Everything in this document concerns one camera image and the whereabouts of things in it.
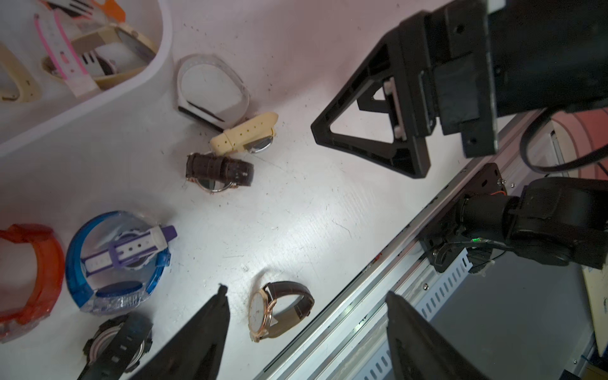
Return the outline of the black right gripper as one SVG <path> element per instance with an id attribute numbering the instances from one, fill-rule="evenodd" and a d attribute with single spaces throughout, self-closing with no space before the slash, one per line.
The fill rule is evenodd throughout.
<path id="1" fill-rule="evenodd" d="M 497 152 L 486 1 L 452 1 L 386 33 L 311 125 L 316 144 L 415 179 L 436 124 L 467 158 Z"/>

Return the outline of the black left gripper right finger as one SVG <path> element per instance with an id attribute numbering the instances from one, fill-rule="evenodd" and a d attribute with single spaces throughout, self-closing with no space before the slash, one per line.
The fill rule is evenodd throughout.
<path id="1" fill-rule="evenodd" d="M 386 295 L 387 339 L 396 379 L 486 379 L 408 301 Z"/>

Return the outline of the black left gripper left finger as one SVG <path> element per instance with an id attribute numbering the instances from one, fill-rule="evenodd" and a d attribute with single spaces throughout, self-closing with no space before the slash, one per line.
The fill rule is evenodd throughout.
<path id="1" fill-rule="evenodd" d="M 216 379 L 222 362 L 231 312 L 226 293 L 217 293 L 133 379 Z"/>

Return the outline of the cream strap watch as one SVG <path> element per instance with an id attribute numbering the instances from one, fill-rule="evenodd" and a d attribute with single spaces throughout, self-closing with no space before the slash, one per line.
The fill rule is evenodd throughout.
<path id="1" fill-rule="evenodd" d="M 273 143 L 278 119 L 279 116 L 275 112 L 263 113 L 215 136 L 210 140 L 209 146 L 217 156 L 242 152 L 259 153 Z"/>

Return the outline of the large beige square watch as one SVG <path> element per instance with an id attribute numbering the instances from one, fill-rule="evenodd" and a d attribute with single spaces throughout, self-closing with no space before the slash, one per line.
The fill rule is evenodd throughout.
<path id="1" fill-rule="evenodd" d="M 125 23 L 109 24 L 70 41 L 101 90 L 109 90 L 133 78 L 158 54 L 150 39 Z M 64 84 L 48 55 L 42 58 L 41 69 Z"/>

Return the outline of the orange white band watch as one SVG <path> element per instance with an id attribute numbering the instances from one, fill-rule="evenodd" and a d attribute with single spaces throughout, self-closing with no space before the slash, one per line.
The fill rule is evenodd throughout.
<path id="1" fill-rule="evenodd" d="M 126 13 L 116 0 L 92 0 L 91 3 L 109 19 L 119 23 L 126 22 Z"/>

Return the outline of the pink white kids watch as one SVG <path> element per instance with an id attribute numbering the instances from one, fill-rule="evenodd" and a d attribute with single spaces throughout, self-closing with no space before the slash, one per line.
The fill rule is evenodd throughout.
<path id="1" fill-rule="evenodd" d="M 59 11 L 46 10 L 35 14 L 34 25 L 48 57 L 73 95 L 89 98 L 101 93 L 67 37 Z"/>

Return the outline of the tan loop strap watch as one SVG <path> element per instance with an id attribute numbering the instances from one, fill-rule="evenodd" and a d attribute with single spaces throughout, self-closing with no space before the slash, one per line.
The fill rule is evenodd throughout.
<path id="1" fill-rule="evenodd" d="M 30 103 L 41 98 L 42 91 L 38 82 L 3 43 L 1 43 L 1 68 L 16 87 L 16 90 L 1 90 L 1 102 Z"/>

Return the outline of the beige strap watch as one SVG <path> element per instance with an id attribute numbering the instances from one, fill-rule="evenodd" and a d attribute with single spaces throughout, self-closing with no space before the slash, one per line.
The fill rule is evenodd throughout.
<path id="1" fill-rule="evenodd" d="M 93 17 L 94 8 L 90 3 L 79 0 L 44 0 L 44 3 L 52 9 L 58 8 L 65 11 L 68 15 L 78 15 L 79 17 Z"/>

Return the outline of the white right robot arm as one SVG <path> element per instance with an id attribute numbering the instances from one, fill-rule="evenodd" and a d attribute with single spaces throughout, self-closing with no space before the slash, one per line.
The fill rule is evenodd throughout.
<path id="1" fill-rule="evenodd" d="M 411 178 L 430 169 L 436 127 L 467 158 L 497 156 L 500 117 L 521 123 L 515 194 L 497 163 L 459 185 L 418 235 L 444 272 L 463 250 L 475 269 L 496 250 L 601 269 L 607 256 L 607 148 L 582 121 L 607 108 L 605 1 L 452 1 L 403 20 L 372 48 L 312 123 L 315 142 Z"/>

